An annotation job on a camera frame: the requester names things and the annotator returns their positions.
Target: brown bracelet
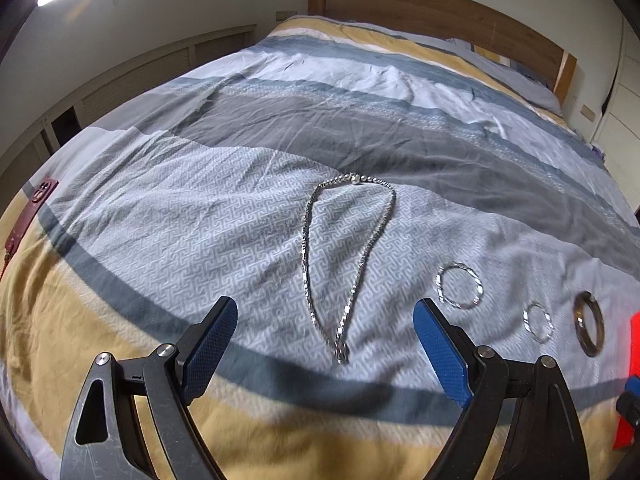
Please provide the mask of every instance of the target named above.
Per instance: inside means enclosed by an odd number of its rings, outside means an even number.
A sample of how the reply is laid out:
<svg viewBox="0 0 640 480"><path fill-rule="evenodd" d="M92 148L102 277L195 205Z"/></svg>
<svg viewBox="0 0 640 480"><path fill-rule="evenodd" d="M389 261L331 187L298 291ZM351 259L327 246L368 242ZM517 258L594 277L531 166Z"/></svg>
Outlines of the brown bracelet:
<svg viewBox="0 0 640 480"><path fill-rule="evenodd" d="M584 322L584 305L587 305L591 309L593 319L596 322L596 343L594 344L587 331L586 323ZM575 333L578 336L580 346L584 350L584 353L589 357L596 357L604 346L604 319L602 318L602 311L600 305L588 291L583 291L575 297L574 301L574 323Z"/></svg>

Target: silver bangle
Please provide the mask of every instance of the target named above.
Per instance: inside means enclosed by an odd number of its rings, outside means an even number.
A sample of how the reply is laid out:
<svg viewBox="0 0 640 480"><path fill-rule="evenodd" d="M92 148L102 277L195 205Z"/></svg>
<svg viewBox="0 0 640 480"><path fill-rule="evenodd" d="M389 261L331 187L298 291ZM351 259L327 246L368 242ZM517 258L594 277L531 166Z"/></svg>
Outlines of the silver bangle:
<svg viewBox="0 0 640 480"><path fill-rule="evenodd" d="M457 301L453 301L451 298L448 298L444 295L442 291L442 277L445 272L451 269L462 269L466 270L466 272L474 279L476 282L476 296L473 298L471 303L458 303ZM438 269L436 274L436 289L438 290L438 297L440 298L441 303L449 303L452 307L461 308L462 310L468 310L475 306L478 306L480 301L482 301L482 297L484 296L484 287L482 286L482 282L480 278L476 274L476 272L469 266L465 264L461 264L460 262L451 262L447 265L441 266Z"/></svg>
<svg viewBox="0 0 640 480"><path fill-rule="evenodd" d="M546 325L549 327L549 332L543 336L539 336L538 334L536 334L529 323L529 313L534 307L538 307L542 311L542 313L545 315ZM522 311L522 323L524 324L525 330L529 332L532 338L540 344L544 344L549 341L551 339L551 336L554 334L554 324L551 322L551 316L546 310L546 307L541 303L538 303L537 301L532 301Z"/></svg>

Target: wooden headboard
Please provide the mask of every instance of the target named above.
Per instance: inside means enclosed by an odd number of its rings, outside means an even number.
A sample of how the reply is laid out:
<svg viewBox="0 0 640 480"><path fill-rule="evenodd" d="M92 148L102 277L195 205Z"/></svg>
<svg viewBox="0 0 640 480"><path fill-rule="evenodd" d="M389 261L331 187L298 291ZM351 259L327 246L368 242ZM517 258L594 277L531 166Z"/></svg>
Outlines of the wooden headboard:
<svg viewBox="0 0 640 480"><path fill-rule="evenodd" d="M460 38L540 74L564 102L575 57L532 28L472 0L308 0L308 13L434 36Z"/></svg>

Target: white wardrobe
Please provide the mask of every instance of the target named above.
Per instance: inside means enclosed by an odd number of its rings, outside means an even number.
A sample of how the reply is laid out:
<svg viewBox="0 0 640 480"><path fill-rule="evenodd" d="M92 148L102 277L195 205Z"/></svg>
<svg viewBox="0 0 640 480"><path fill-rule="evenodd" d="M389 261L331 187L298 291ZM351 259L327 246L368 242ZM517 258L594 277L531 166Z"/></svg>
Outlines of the white wardrobe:
<svg viewBox="0 0 640 480"><path fill-rule="evenodd" d="M633 210L640 207L640 40L625 21L622 57L609 108L593 142Z"/></svg>

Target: bed sheet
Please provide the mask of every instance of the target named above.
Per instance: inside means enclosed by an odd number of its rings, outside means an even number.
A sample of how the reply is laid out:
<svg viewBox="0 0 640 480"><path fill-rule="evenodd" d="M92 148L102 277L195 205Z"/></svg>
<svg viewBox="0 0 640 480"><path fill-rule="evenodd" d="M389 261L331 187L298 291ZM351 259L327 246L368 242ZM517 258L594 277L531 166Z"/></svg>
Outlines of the bed sheet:
<svg viewBox="0 0 640 480"><path fill-rule="evenodd" d="M325 21L339 23L337 20L331 20L329 18L323 19ZM405 38L406 40L411 40L414 43L426 46L432 50L455 54L455 56L460 57L471 63L471 65L476 68L479 68L485 75L495 79L501 85L513 90L519 94L520 97L534 106L544 110L549 110L556 116L562 116L562 110L560 103L558 102L558 98L549 88L537 81L541 76L537 76L530 69L527 69L529 73L534 75L533 78L530 78L509 66L504 66L503 64L487 59L485 56L481 56L474 52L473 45L467 41L463 41L458 38L441 40L439 38L434 38L433 36L400 32L398 30L380 27L379 25L371 25L370 23L349 22L349 26L376 30L393 38Z"/></svg>
<svg viewBox="0 0 640 480"><path fill-rule="evenodd" d="M308 317L300 243L314 186L350 172L388 181L398 202L370 254L342 366ZM0 283L0 400L47 478L59 476L94 356L174 342L220 295L236 300L238 328L191 411L227 478L423 478L460 410L412 310L437 298L436 270L452 260L478 272L485 294L473 310L443 305L449 322L504 358L555 357L592 478L610 470L640 228L561 118L461 57L295 18L86 128L15 197L1 236L44 176L60 184ZM387 198L380 186L339 187L314 206L310 278L328 326ZM606 323L596 358L574 332L582 290ZM522 324L531 301L556 327L544 345ZM479 478L497 464L503 415ZM168 478L157 441L150 453Z"/></svg>

